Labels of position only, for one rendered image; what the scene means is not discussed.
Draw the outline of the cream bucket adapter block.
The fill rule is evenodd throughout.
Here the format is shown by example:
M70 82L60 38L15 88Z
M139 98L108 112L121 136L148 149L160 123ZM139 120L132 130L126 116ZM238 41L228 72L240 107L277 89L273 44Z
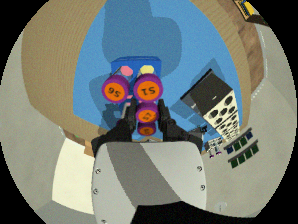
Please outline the cream bucket adapter block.
M222 134L224 139L228 138L232 133L236 132L239 129L239 122L237 122L232 128L227 130L225 133ZM233 130L233 131L232 131ZM230 135L229 135L230 134ZM226 137L226 138L225 138Z
M221 124L219 124L217 127L215 127L215 129L222 135L227 130L229 130L231 127L233 127L237 122L239 122L239 117L238 117L238 111L236 110L226 120L224 120Z
M237 131L238 131L238 130L237 130ZM235 136L237 136L237 135L239 134L239 131L238 131L238 132L237 132L237 131L234 132L232 135L230 135L230 136L229 136L228 138L226 138L225 140L226 140L226 141L227 141L227 140L230 141L232 138L234 138ZM234 135L234 136L233 136L233 135ZM228 142L228 141L227 141L227 142Z
M190 96L202 116L214 128L237 110L233 89L213 73Z

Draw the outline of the blue mat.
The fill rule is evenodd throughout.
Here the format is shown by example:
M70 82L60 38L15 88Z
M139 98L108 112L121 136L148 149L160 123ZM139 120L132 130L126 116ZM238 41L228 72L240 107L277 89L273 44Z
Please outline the blue mat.
M111 62L128 56L156 56L162 61L160 99L185 131L207 125L204 145L224 138L180 98L210 68L234 90L242 125L241 89L232 57L214 25L189 0L107 0L80 50L73 86L74 115L109 131L116 126L119 106L107 101L101 88L112 75Z

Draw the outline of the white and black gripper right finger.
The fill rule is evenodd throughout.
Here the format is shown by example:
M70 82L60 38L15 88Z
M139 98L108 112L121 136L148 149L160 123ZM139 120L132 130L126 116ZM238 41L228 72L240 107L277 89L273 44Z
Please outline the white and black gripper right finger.
M194 142L199 149L200 155L202 152L203 140L182 129L176 124L176 121L171 118L168 107L165 108L164 100L158 99L159 119L158 129L163 133L163 141L190 141ZM167 116L168 115L168 116Z

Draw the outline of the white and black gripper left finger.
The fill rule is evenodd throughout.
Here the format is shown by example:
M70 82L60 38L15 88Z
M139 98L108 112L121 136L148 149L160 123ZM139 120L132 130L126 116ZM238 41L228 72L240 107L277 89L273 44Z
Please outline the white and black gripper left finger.
M109 141L132 141L132 133L136 130L136 107L135 98L131 98L130 106L126 107L124 118L119 121L119 124L108 131L105 135L101 135L92 139L91 146L94 154L102 143Z

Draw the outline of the white tube rack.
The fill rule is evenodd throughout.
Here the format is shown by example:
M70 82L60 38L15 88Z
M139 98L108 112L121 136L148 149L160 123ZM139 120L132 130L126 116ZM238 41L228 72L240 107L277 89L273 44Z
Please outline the white tube rack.
M220 140L219 140L219 139L220 139ZM214 140L214 142L213 142L213 140ZM212 142L212 143L211 143L211 142ZM215 138L215 139L209 140L209 141L207 141L206 144L204 145L206 152L208 152L208 150L214 150L214 147L216 147L216 146L213 146L212 144L215 143L215 142L218 143L218 145L216 145L216 146L219 146L219 147L220 147L220 145L223 144L223 141L222 141L221 137L217 137L217 138ZM220 144L220 143L221 143L221 144ZM212 146L213 146L213 147L212 147Z

